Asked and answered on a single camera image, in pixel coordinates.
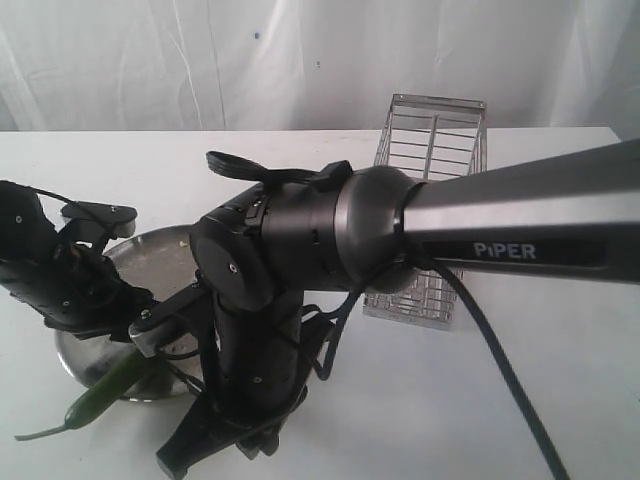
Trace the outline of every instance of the green chili pepper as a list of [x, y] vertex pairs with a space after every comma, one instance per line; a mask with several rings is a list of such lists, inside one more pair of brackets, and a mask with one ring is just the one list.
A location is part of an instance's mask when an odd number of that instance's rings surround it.
[[64, 423], [31, 435], [16, 435], [18, 441], [35, 440], [90, 424], [136, 382], [155, 369], [158, 358], [146, 358], [134, 350], [109, 370], [93, 387], [76, 400], [64, 417]]

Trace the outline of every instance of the table surface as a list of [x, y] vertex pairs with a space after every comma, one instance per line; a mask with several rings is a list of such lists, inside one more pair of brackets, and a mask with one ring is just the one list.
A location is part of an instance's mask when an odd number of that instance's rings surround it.
[[[210, 149], [269, 167], [373, 162], [379, 133], [0, 133], [0, 178], [71, 198], [133, 205], [138, 233], [193, 223], [246, 183], [206, 168]], [[617, 142], [608, 128], [495, 129], [488, 166]], [[59, 205], [45, 209], [60, 225]], [[515, 370], [574, 479], [640, 475], [640, 295], [636, 286], [468, 274]], [[309, 293], [335, 305], [343, 295]], [[58, 424], [83, 391], [61, 368], [53, 332], [0, 295], [0, 475], [3, 478], [163, 478], [155, 451], [188, 397], [119, 402], [91, 426], [31, 443], [12, 436]], [[329, 382], [287, 422], [280, 450], [250, 462], [227, 449], [191, 480], [551, 478], [469, 315], [443, 332], [364, 317], [356, 307]]]

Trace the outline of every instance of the wire basket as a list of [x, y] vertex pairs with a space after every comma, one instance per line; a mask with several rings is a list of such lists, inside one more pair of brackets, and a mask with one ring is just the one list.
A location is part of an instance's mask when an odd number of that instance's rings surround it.
[[[416, 181], [451, 180], [486, 170], [486, 105], [476, 100], [395, 94], [374, 165], [396, 167]], [[462, 276], [462, 271], [455, 271]], [[435, 272], [421, 272], [407, 289], [367, 293], [373, 317], [448, 329], [456, 294]]]

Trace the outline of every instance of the stainless steel plate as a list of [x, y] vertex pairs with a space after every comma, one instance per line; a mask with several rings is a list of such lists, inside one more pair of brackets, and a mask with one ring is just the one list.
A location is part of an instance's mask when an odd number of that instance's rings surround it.
[[[132, 285], [148, 288], [157, 300], [166, 300], [195, 280], [196, 264], [189, 248], [186, 225], [154, 230], [125, 240], [106, 255], [111, 257], [122, 278]], [[108, 336], [78, 340], [56, 331], [58, 357], [69, 374], [86, 387], [95, 384], [133, 348], [131, 344], [112, 342]], [[197, 347], [190, 335], [166, 347], [171, 353], [186, 353]], [[200, 358], [173, 362], [181, 370], [202, 378]], [[152, 401], [187, 393], [186, 386], [162, 366], [131, 387], [125, 399]]]

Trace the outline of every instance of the white curtain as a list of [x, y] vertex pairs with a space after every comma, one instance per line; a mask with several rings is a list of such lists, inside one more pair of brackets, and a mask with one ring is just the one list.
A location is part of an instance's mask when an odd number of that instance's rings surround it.
[[640, 6], [0, 0], [0, 130], [380, 128], [394, 92], [640, 136]]

